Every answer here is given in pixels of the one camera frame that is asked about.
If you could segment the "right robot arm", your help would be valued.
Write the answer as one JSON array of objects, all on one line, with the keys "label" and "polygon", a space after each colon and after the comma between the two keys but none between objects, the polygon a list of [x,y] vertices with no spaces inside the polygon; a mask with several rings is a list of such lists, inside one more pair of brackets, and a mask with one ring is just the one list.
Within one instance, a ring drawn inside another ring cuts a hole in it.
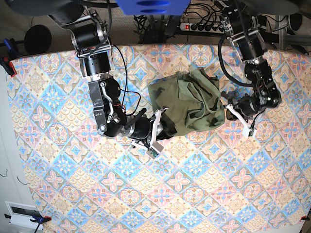
[{"label": "right robot arm", "polygon": [[119,99],[119,83],[110,75],[108,52],[112,22],[103,22],[96,8],[106,8],[112,17],[116,3],[96,3],[90,0],[8,0],[6,4],[16,13],[26,16],[49,16],[58,26],[71,33],[72,44],[80,61],[81,72],[89,77],[93,113],[101,136],[113,138],[119,134],[150,147],[158,140],[169,139],[177,131],[162,118],[165,108],[157,110],[151,118],[143,108],[137,114],[126,114]]}]

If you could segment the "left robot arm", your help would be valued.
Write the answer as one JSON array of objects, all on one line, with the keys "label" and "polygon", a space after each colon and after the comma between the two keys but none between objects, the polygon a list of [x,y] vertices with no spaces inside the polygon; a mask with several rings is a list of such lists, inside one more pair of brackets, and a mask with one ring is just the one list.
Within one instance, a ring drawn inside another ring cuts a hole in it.
[{"label": "left robot arm", "polygon": [[[224,29],[218,43],[221,69],[233,83],[253,89],[252,95],[246,94],[238,100],[229,100],[228,103],[244,120],[249,120],[266,109],[278,107],[281,93],[273,80],[271,67],[263,57],[267,49],[259,33],[257,17],[244,13],[241,4],[235,0],[222,9],[220,21]],[[222,57],[225,40],[238,47],[237,53],[245,64],[244,74],[248,83],[238,81],[227,72]]]}]

